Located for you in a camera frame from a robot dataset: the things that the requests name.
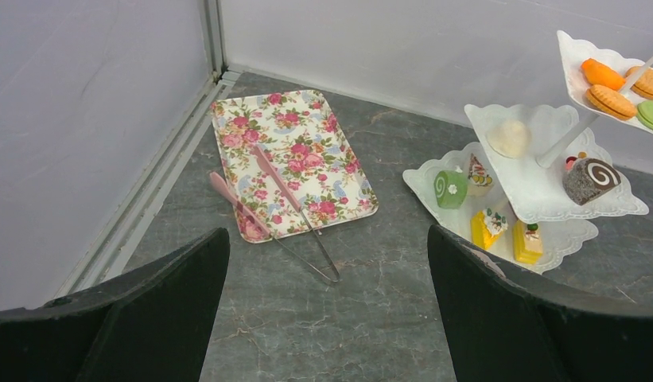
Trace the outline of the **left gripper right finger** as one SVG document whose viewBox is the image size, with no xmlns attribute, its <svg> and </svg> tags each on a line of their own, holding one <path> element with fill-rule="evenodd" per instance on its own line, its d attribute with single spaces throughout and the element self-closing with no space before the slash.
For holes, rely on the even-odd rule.
<svg viewBox="0 0 653 382">
<path fill-rule="evenodd" d="M 427 253 L 459 381 L 653 381 L 653 306 L 556 283 L 438 224 Z"/>
</svg>

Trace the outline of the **pink-tipped metal tongs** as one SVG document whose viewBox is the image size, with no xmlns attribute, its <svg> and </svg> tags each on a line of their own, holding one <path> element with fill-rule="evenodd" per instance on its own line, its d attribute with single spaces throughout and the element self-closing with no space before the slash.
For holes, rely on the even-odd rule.
<svg viewBox="0 0 653 382">
<path fill-rule="evenodd" d="M 235 210 L 240 234 L 250 243 L 275 241 L 287 251 L 283 236 L 311 232 L 318 238 L 303 204 L 294 196 L 300 186 L 290 187 L 260 146 L 253 146 L 251 154 L 256 164 L 232 181 L 216 171 L 208 174 L 212 188 Z"/>
</svg>

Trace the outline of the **orange star pastry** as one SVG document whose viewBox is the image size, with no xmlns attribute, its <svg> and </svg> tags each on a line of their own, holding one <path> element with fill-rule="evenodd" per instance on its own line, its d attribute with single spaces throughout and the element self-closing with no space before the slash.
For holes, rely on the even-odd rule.
<svg viewBox="0 0 653 382">
<path fill-rule="evenodd" d="M 602 85 L 614 91 L 619 91 L 626 83 L 621 74 L 593 58 L 585 60 L 581 64 L 581 70 L 585 79 L 591 85 Z"/>
</svg>

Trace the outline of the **chocolate swirl roll cake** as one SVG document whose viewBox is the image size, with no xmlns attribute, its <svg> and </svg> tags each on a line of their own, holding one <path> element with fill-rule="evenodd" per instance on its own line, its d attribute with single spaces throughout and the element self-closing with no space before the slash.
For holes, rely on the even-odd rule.
<svg viewBox="0 0 653 382">
<path fill-rule="evenodd" d="M 621 184 L 621 176 L 607 162 L 580 152 L 566 158 L 562 187 L 571 201 L 585 205 Z"/>
</svg>

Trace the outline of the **cream round pastry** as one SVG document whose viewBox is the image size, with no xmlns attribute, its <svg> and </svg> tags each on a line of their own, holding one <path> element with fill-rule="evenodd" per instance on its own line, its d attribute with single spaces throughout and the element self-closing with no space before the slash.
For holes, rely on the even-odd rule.
<svg viewBox="0 0 653 382">
<path fill-rule="evenodd" d="M 506 158 L 521 158 L 532 140 L 531 129 L 519 120 L 509 119 L 486 134 L 490 147 Z"/>
</svg>

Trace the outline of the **green round macaron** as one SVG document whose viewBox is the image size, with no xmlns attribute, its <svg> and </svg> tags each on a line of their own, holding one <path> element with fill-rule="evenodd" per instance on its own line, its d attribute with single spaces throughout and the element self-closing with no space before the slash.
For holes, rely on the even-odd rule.
<svg viewBox="0 0 653 382">
<path fill-rule="evenodd" d="M 636 118 L 653 131 L 653 100 L 645 100 L 636 106 Z"/>
</svg>

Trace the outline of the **orange yellow cake piece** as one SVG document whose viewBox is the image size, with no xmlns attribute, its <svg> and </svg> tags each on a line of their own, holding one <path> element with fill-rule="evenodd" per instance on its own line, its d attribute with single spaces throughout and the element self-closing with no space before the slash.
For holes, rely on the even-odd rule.
<svg viewBox="0 0 653 382">
<path fill-rule="evenodd" d="M 535 264 L 543 255 L 542 235 L 538 224 L 517 220 L 513 228 L 514 259 L 520 263 Z"/>
</svg>

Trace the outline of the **yellow cake slice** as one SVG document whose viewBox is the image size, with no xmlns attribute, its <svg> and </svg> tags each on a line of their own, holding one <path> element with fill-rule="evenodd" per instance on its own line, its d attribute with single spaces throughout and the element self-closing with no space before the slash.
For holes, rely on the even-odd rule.
<svg viewBox="0 0 653 382">
<path fill-rule="evenodd" d="M 480 210 L 470 220 L 472 243 L 488 250 L 508 230 L 508 219 L 491 208 Z"/>
</svg>

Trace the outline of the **pink cake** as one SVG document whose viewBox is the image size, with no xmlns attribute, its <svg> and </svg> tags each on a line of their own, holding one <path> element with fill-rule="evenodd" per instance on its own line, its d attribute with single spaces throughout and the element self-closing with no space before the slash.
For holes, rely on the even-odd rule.
<svg viewBox="0 0 653 382">
<path fill-rule="evenodd" d="M 465 163 L 467 177 L 467 195 L 483 197 L 493 187 L 493 178 L 475 154 L 470 154 Z"/>
</svg>

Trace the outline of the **green square cake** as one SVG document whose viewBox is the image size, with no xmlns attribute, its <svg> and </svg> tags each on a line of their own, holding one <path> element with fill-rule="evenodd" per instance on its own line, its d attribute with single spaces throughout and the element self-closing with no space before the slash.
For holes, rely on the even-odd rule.
<svg viewBox="0 0 653 382">
<path fill-rule="evenodd" d="M 437 205 L 442 209 L 458 209 L 467 195 L 467 177 L 461 171 L 441 170 L 434 179 Z"/>
</svg>

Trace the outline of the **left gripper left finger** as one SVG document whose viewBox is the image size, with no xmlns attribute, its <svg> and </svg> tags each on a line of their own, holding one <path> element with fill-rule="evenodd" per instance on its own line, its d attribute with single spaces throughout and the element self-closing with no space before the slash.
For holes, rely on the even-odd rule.
<svg viewBox="0 0 653 382">
<path fill-rule="evenodd" d="M 226 229 L 36 309 L 0 311 L 0 381 L 196 381 L 230 257 Z"/>
</svg>

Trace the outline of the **orange round macaron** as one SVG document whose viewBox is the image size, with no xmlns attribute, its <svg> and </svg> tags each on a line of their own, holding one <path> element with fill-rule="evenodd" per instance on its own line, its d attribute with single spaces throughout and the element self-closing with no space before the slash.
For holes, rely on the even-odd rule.
<svg viewBox="0 0 653 382">
<path fill-rule="evenodd" d="M 648 68 L 631 86 L 631 90 L 644 99 L 653 100 L 653 68 Z"/>
<path fill-rule="evenodd" d="M 619 120 L 632 119 L 637 114 L 636 106 L 618 91 L 602 84 L 594 84 L 585 92 L 585 98 L 597 110 Z"/>
</svg>

